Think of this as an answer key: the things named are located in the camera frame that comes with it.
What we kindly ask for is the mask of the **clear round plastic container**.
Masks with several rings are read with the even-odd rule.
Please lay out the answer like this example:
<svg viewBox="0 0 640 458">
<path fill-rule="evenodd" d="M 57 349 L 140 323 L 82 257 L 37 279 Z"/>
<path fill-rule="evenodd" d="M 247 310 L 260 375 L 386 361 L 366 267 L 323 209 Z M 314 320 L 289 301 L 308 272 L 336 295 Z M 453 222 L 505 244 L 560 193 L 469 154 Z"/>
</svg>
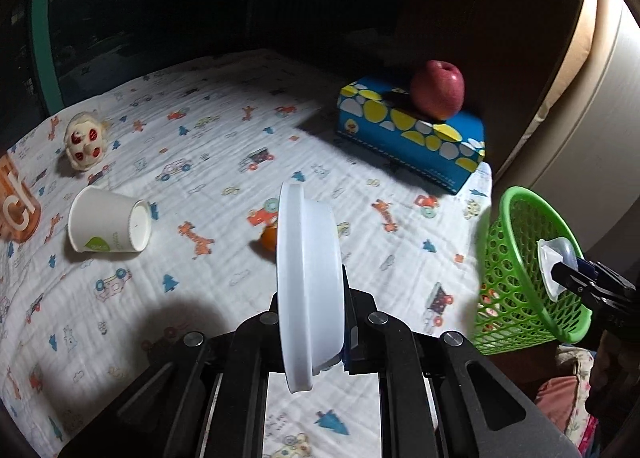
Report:
<svg viewBox="0 0 640 458">
<path fill-rule="evenodd" d="M 557 237 L 551 240 L 539 239 L 537 241 L 537 257 L 542 283 L 548 298 L 551 302 L 556 303 L 565 288 L 552 277 L 553 267 L 556 264 L 563 263 L 574 270 L 578 270 L 582 256 L 578 254 L 574 244 L 567 238 Z"/>
</svg>

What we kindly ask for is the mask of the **white plastic lid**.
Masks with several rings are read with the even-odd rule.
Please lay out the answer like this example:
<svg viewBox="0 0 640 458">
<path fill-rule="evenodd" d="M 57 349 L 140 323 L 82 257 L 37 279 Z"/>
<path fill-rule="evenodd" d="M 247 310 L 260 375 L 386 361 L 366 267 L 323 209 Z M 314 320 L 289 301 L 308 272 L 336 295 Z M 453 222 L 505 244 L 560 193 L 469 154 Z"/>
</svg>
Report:
<svg viewBox="0 0 640 458">
<path fill-rule="evenodd" d="M 277 301 L 288 390 L 312 380 L 341 357 L 345 340 L 344 279 L 332 207 L 284 183 L 277 223 Z"/>
</svg>

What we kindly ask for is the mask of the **white paper cup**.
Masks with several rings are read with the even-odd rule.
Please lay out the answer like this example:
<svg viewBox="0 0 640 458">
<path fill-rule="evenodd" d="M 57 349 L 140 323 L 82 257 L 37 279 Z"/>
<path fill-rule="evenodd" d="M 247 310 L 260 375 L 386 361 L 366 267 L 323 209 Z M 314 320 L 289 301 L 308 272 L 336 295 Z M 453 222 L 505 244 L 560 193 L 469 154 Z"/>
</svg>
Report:
<svg viewBox="0 0 640 458">
<path fill-rule="evenodd" d="M 140 253 L 151 238 L 149 204 L 93 186 L 73 199 L 68 215 L 70 245 L 78 252 Z"/>
</svg>

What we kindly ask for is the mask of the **orange snack wrapper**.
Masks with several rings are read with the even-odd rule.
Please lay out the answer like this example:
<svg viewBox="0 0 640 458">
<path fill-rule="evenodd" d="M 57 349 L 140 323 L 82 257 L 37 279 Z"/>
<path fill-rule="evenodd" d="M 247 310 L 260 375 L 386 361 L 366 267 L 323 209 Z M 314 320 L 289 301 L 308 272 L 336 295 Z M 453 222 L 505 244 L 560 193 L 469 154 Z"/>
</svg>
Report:
<svg viewBox="0 0 640 458">
<path fill-rule="evenodd" d="M 498 318 L 501 311 L 500 295 L 494 289 L 485 289 L 480 293 L 478 314 L 484 318 Z"/>
</svg>

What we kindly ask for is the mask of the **green plastic mesh basket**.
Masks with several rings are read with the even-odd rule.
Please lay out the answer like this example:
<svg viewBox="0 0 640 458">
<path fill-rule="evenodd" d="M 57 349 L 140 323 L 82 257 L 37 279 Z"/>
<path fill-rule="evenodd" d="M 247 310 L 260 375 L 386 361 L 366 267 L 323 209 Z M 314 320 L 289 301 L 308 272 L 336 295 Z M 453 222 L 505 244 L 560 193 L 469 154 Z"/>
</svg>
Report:
<svg viewBox="0 0 640 458">
<path fill-rule="evenodd" d="M 538 266 L 537 241 L 565 237 L 579 255 L 577 239 L 564 219 L 537 193 L 514 186 L 500 200 L 499 213 L 486 239 L 484 276 L 480 293 L 500 295 L 498 318 L 477 313 L 473 343 L 484 355 L 496 355 L 550 341 L 574 344 L 587 334 L 591 311 L 577 296 L 563 292 L 549 300 Z"/>
</svg>

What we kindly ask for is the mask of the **red apple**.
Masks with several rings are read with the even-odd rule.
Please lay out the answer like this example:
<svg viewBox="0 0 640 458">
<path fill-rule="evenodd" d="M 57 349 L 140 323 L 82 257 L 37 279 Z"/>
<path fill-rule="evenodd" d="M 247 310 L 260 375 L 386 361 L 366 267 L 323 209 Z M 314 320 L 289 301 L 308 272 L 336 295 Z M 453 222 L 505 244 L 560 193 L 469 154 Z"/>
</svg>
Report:
<svg viewBox="0 0 640 458">
<path fill-rule="evenodd" d="M 461 110 L 464 94 L 462 73 L 446 61 L 428 60 L 410 84 L 416 109 L 439 122 L 446 122 Z"/>
</svg>

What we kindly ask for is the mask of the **blue yellow tissue box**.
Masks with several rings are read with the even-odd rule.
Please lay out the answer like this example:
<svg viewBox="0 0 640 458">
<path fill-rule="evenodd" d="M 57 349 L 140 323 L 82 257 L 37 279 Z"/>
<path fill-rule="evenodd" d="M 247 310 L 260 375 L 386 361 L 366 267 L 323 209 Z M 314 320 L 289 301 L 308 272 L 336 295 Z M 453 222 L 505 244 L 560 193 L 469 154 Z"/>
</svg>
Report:
<svg viewBox="0 0 640 458">
<path fill-rule="evenodd" d="M 409 93 L 363 77 L 340 89 L 336 132 L 455 195 L 485 158 L 484 124 L 461 111 L 435 123 L 401 109 Z"/>
</svg>

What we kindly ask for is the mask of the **cartoon print white blanket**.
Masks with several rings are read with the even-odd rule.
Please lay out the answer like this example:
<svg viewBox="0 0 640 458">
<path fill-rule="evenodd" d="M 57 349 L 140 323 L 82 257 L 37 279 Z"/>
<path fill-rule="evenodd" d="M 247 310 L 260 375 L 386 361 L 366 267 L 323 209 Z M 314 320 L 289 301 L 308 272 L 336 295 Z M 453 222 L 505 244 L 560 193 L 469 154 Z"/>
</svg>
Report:
<svg viewBox="0 0 640 458">
<path fill-rule="evenodd" d="M 1 398 L 32 449 L 56 456 L 191 330 L 213 337 L 276 290 L 259 243 L 285 181 L 334 212 L 349 283 L 427 334 L 470 333 L 491 169 L 453 196 L 336 136 L 340 85 L 272 54 L 194 60 L 130 80 L 41 123 L 9 156 L 41 207 L 29 241 L 1 246 Z M 106 152 L 64 151 L 94 112 Z M 67 222 L 86 187 L 149 204 L 140 253 L 76 252 Z"/>
</svg>

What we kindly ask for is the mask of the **white red plush toy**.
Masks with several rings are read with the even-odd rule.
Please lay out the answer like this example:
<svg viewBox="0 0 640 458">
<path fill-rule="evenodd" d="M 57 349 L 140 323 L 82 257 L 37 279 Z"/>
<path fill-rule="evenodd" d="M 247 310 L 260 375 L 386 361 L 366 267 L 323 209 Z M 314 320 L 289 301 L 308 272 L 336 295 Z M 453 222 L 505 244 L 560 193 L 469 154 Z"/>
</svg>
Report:
<svg viewBox="0 0 640 458">
<path fill-rule="evenodd" d="M 68 122 L 64 134 L 64 151 L 72 169 L 87 172 L 104 158 L 106 129 L 94 112 L 77 113 Z"/>
</svg>

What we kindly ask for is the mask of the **pink transparent water bottle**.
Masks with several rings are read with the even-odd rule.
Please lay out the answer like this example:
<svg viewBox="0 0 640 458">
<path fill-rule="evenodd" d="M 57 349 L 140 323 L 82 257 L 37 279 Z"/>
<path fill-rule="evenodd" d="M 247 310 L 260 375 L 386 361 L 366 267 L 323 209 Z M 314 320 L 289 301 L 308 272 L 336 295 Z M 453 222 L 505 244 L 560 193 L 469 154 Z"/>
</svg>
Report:
<svg viewBox="0 0 640 458">
<path fill-rule="evenodd" d="M 10 156 L 1 157 L 1 238 L 23 243 L 37 230 L 41 207 Z"/>
</svg>

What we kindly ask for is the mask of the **green window frame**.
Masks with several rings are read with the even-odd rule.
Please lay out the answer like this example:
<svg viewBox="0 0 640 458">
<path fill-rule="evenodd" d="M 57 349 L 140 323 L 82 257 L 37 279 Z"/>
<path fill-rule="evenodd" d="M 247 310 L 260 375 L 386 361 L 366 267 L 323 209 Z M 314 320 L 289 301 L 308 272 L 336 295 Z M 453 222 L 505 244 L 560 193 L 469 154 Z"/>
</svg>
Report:
<svg viewBox="0 0 640 458">
<path fill-rule="evenodd" d="M 32 58 L 36 70 L 38 95 L 47 117 L 64 108 L 56 78 L 49 32 L 49 0 L 32 0 Z"/>
</svg>

